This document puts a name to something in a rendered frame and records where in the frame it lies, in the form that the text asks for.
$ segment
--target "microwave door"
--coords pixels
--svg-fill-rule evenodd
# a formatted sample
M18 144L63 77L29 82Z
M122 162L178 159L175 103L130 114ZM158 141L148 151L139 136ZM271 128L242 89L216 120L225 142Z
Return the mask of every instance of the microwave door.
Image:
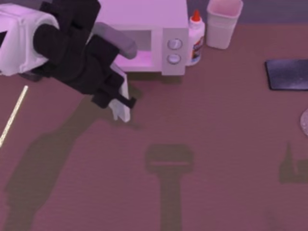
M111 69L117 72L124 78L124 83L120 89L120 94L123 95L125 98L129 99L128 95L128 81L127 81L127 74L122 71L114 62L111 64ZM110 102L109 107L112 110L114 120L118 120L118 118L122 119L125 123L130 121L130 109L122 104L117 99L114 99Z

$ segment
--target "white glue bottle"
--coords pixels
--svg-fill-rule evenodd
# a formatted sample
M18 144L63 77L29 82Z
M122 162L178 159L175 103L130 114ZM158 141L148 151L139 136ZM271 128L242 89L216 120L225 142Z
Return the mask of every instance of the white glue bottle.
M198 63L201 59L201 51L205 36L205 23L203 22L198 10L189 19L189 42L187 66Z

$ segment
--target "microwave knob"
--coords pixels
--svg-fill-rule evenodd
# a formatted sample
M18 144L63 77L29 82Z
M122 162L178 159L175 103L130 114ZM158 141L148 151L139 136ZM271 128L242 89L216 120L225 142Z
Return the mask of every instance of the microwave knob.
M168 62L171 64L178 64L181 61L181 56L179 56L178 54L171 54L168 55Z
M182 41L178 38L168 41L168 47L172 50L178 50L182 47L182 45Z

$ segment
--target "glue bottle label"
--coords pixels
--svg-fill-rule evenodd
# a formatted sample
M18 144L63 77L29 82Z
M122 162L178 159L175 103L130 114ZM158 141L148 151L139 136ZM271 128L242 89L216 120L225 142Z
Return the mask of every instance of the glue bottle label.
M204 36L200 38L198 42L196 42L192 48L192 62L197 62L201 58L201 49L204 42Z

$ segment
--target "brown table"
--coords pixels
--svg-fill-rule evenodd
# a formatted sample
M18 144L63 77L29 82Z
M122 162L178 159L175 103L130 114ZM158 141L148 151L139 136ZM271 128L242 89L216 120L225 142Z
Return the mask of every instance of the brown table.
M152 144L194 152L183 231L308 230L308 185L278 177L288 143L308 158L298 124L308 93L270 91L264 69L307 58L307 38L308 25L239 26L228 50L205 48L181 83L131 75L139 101L127 125L55 80L1 77L0 128L29 85L0 149L2 231L159 230L159 181L144 160Z

